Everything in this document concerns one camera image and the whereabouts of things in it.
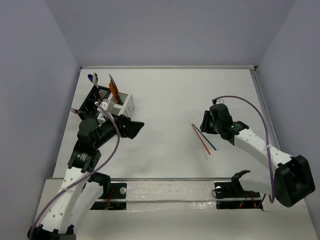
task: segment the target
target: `purple hose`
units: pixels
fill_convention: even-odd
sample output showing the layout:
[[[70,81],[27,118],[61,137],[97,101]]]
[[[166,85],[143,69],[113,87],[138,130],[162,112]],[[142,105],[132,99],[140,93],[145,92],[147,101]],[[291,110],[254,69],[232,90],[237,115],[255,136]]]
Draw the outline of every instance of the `purple hose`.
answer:
[[[258,110],[258,108],[256,108],[255,105],[253,105],[251,102],[249,102],[248,100],[246,100],[240,96],[225,95],[225,96],[219,96],[219,97],[215,98],[214,100],[223,99],[223,98],[234,98],[234,99],[240,99],[242,101],[245,101],[247,104],[249,104],[251,107],[253,107],[254,110],[256,110],[256,112],[259,114],[259,116],[262,120],[264,130],[265,130],[265,143],[267,145],[266,152],[267,152],[267,156],[268,156],[269,172],[270,172],[270,180],[271,180],[271,196],[269,196],[269,201],[270,201],[270,203],[273,204],[275,201],[275,179],[274,179],[274,174],[273,174],[273,170],[272,170],[272,158],[271,158],[270,148],[268,147],[269,146],[269,133],[268,133],[268,128],[267,128],[267,124],[265,122],[264,116]],[[266,195],[263,196],[260,204],[262,204],[265,197],[266,197]]]
[[[112,120],[111,117],[109,117],[108,113],[98,104],[96,103],[95,104],[102,112],[103,114],[111,121],[111,123],[113,124],[115,130],[116,130],[116,133],[117,133],[117,140],[116,140],[116,145],[114,147],[114,150],[113,152],[110,154],[110,156],[107,158],[107,160],[105,160],[105,162],[97,167],[97,169],[95,169],[94,171],[92,171],[91,173],[89,173],[88,175],[85,175],[83,176],[82,178],[80,178],[79,180],[75,181],[74,183],[70,184],[69,186],[67,186],[66,188],[67,189],[70,189],[72,187],[74,187],[75,185],[77,185],[78,183],[82,182],[83,180],[86,180],[88,177],[90,177],[91,175],[95,174],[96,172],[98,172],[101,168],[103,168],[109,161],[110,159],[115,155],[117,149],[118,149],[118,146],[119,146],[119,142],[120,142],[120,132],[119,132],[119,129],[115,123],[115,121]],[[31,230],[30,230],[30,234],[29,234],[29,239],[30,240],[33,240],[33,236],[34,236],[34,231],[36,229],[36,226],[37,226],[37,223],[39,222],[40,218],[44,215],[45,211],[50,207],[50,205],[57,199],[59,198],[66,190],[62,190],[60,191],[57,195],[55,195],[48,203],[47,205],[45,205],[45,207],[42,209],[42,211],[39,213],[38,217],[35,219],[32,227],[31,227]]]

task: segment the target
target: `purple cable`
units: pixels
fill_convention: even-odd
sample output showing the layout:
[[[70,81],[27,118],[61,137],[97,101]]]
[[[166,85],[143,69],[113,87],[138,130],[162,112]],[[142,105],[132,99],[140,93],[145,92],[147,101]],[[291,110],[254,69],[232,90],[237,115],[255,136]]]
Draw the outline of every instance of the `purple cable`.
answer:
[[[269,148],[269,133],[268,133],[268,128],[267,128],[267,124],[265,122],[264,116],[259,111],[259,109],[256,108],[255,105],[253,105],[251,102],[249,102],[248,100],[246,100],[240,96],[225,95],[225,96],[216,97],[214,100],[223,99],[223,98],[234,98],[234,99],[240,99],[242,101],[245,101],[247,104],[249,104],[251,107],[254,108],[254,110],[259,114],[259,116],[262,120],[264,130],[265,130],[265,143],[267,146],[266,152],[267,152],[267,156],[268,156],[269,172],[270,172],[270,180],[271,180],[271,196],[269,196],[269,201],[270,201],[270,203],[273,204],[275,201],[275,179],[274,179],[274,174],[273,174],[273,170],[272,170],[272,158],[271,158],[271,153],[270,153],[270,148]],[[265,197],[266,197],[266,195],[263,196],[263,198],[259,204],[259,207],[262,204],[262,202],[264,201]]]
[[[120,132],[119,132],[119,129],[115,123],[115,121],[112,120],[111,117],[109,117],[108,113],[98,104],[96,103],[95,104],[102,112],[103,114],[111,121],[111,123],[113,124],[115,130],[116,130],[116,133],[117,133],[117,140],[116,140],[116,144],[115,144],[115,147],[114,147],[114,150],[113,152],[110,154],[110,156],[107,158],[107,160],[105,160],[105,162],[97,167],[97,169],[95,169],[94,171],[92,171],[91,173],[89,173],[88,175],[85,175],[83,176],[82,178],[80,178],[79,180],[75,181],[74,183],[70,184],[69,186],[66,187],[66,189],[70,189],[72,187],[74,187],[75,185],[77,185],[78,183],[82,182],[83,180],[86,180],[88,177],[90,177],[91,175],[95,174],[96,172],[98,172],[101,168],[103,168],[109,161],[110,159],[115,155],[117,149],[118,149],[118,146],[119,146],[119,142],[120,142]],[[31,227],[31,230],[30,230],[30,234],[29,234],[29,239],[30,240],[33,240],[33,236],[34,236],[34,231],[36,229],[36,226],[37,226],[37,223],[39,222],[40,218],[44,215],[45,211],[50,207],[50,205],[55,201],[57,200],[57,198],[59,198],[64,192],[66,192],[66,190],[62,190],[60,191],[57,195],[55,195],[48,203],[47,205],[45,205],[45,207],[42,209],[42,211],[39,213],[38,217],[35,219],[32,227]]]

